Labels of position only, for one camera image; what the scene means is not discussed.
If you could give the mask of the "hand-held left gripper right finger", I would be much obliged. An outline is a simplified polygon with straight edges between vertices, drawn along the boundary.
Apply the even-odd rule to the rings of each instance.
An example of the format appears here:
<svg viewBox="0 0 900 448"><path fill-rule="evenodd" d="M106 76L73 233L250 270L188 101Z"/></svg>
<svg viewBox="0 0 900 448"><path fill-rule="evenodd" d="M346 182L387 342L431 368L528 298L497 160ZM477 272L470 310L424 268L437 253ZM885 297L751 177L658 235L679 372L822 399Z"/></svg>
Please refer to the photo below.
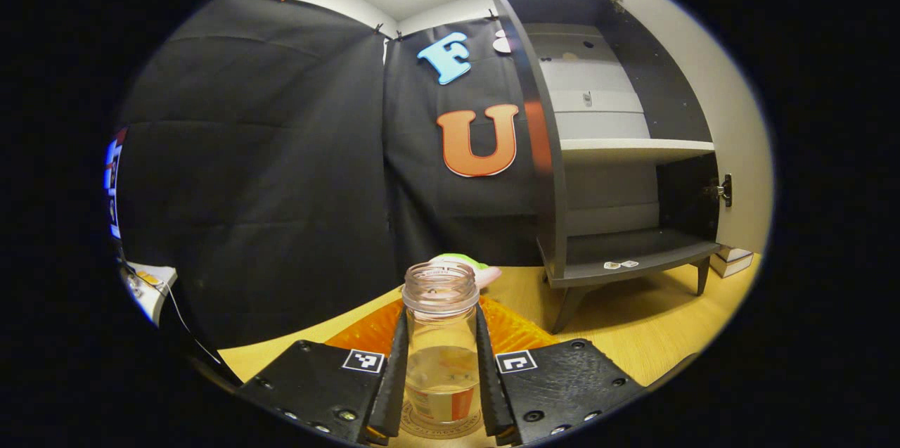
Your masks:
<svg viewBox="0 0 900 448"><path fill-rule="evenodd" d="M648 393L593 342L553 342L488 298L477 305L476 342L485 431L501 446L560 438Z"/></svg>

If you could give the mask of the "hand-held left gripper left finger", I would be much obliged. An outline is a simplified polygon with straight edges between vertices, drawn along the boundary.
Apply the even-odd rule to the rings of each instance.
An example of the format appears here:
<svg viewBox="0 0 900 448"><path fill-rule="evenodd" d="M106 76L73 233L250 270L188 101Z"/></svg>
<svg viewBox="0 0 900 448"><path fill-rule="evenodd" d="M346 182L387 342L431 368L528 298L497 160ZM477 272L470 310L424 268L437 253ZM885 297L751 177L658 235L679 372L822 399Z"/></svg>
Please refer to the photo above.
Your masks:
<svg viewBox="0 0 900 448"><path fill-rule="evenodd" d="M401 426L406 314L396 300L351 325L359 339L290 343L236 395L335 444L389 444Z"/></svg>

